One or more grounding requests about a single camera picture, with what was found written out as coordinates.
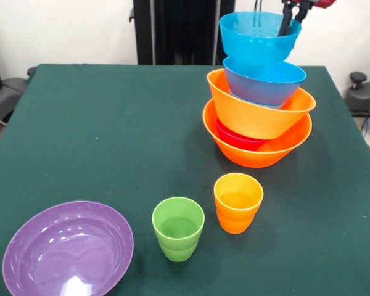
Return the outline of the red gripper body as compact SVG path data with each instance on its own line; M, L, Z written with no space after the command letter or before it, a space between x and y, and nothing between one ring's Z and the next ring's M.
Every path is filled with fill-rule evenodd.
M307 9L310 9L311 7L319 7L326 9L333 5L335 3L335 0L287 0L287 1L282 1L284 4L292 4L294 6L299 6L299 7L306 7Z

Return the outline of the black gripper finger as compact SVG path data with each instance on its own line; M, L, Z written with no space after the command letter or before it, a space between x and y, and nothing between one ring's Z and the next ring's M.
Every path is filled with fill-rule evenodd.
M306 5L298 5L298 6L292 6L292 8L297 8L298 12L296 16L294 17L294 20L297 21L299 24L303 22L303 20L306 18L308 11L309 11L309 6Z
M279 36L286 36L290 32L290 23L292 21L292 9L294 8L293 2L283 2L284 7L282 10L282 23L279 29Z

